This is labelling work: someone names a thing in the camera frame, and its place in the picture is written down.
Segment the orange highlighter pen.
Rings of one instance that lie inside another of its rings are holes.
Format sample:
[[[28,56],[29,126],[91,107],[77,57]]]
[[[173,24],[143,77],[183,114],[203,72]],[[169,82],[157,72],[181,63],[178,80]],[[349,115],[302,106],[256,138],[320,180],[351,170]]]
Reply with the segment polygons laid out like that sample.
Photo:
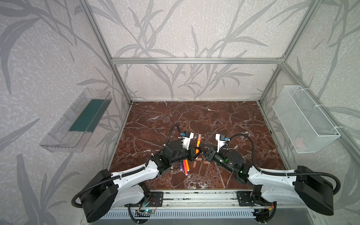
[[[196,154],[198,154],[198,153],[200,152],[200,151],[199,151],[200,143],[201,143],[201,141],[198,140],[198,141],[197,141],[197,144],[196,144]]]
[[[187,172],[189,172],[189,171],[190,171],[190,168],[189,168],[188,160],[185,160],[185,165],[186,165],[186,170],[187,170]]]

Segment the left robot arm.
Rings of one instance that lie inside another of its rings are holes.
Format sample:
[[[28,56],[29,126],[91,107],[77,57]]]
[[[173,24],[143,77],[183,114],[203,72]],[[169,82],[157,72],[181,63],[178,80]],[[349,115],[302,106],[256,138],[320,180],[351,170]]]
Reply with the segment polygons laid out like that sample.
[[[145,181],[168,173],[174,164],[184,160],[194,161],[201,152],[196,146],[184,147],[181,141],[172,141],[142,165],[121,172],[100,171],[83,190],[75,194],[71,204],[83,209],[89,223],[97,221],[115,207],[146,205],[152,193]]]

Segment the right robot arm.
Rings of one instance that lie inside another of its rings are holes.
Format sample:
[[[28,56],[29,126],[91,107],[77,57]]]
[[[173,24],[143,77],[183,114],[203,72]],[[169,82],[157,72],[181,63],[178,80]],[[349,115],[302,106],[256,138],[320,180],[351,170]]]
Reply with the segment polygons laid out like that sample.
[[[237,151],[229,151],[224,155],[209,144],[201,144],[198,149],[208,161],[215,162],[234,175],[236,182],[253,186],[251,193],[243,197],[246,202],[259,206],[291,203],[305,205],[322,215],[334,214],[335,187],[321,173],[313,172],[305,166],[282,172],[256,169],[245,163],[244,157]]]

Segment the pink highlighter pen near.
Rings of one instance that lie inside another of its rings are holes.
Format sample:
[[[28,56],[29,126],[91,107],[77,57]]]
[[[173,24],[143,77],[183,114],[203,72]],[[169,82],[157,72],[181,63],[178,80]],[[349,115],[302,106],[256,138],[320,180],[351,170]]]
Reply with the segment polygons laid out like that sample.
[[[185,175],[188,176],[187,164],[186,164],[185,160],[183,161],[183,170],[184,170]]]

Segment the green circuit board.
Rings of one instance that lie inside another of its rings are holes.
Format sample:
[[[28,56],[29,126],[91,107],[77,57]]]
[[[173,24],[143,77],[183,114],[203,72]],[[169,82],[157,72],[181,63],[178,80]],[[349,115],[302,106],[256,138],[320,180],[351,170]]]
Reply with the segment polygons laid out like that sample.
[[[142,218],[149,218],[153,216],[156,213],[156,209],[139,209],[136,210],[135,216],[136,217],[142,217]]]

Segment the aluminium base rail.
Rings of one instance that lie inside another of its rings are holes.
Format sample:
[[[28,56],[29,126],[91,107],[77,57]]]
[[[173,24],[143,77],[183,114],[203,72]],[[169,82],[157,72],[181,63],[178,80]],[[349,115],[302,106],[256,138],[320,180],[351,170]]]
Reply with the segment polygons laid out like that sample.
[[[232,208],[232,207],[248,207],[255,208],[261,206],[240,206],[237,199],[238,191],[252,191],[250,189],[215,189],[215,190],[160,190],[150,191],[153,194],[158,194],[161,197],[161,205],[157,208]],[[143,200],[145,189],[139,185],[131,187],[125,191],[117,193],[115,198],[110,198],[110,202],[105,206],[100,206],[106,212],[111,209],[124,208],[127,205],[132,207],[140,206],[138,203]],[[280,194],[278,199],[268,200],[269,202],[277,202],[278,206],[298,208],[305,207],[305,203],[294,193],[284,190],[269,189],[266,191],[271,197],[275,194]]]

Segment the clear plastic wall bin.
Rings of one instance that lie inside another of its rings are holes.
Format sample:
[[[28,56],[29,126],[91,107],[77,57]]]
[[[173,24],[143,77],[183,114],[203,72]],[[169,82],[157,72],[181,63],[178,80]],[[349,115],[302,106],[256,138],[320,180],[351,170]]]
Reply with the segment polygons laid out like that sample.
[[[49,152],[81,153],[112,99],[110,91],[85,88],[39,146]]]

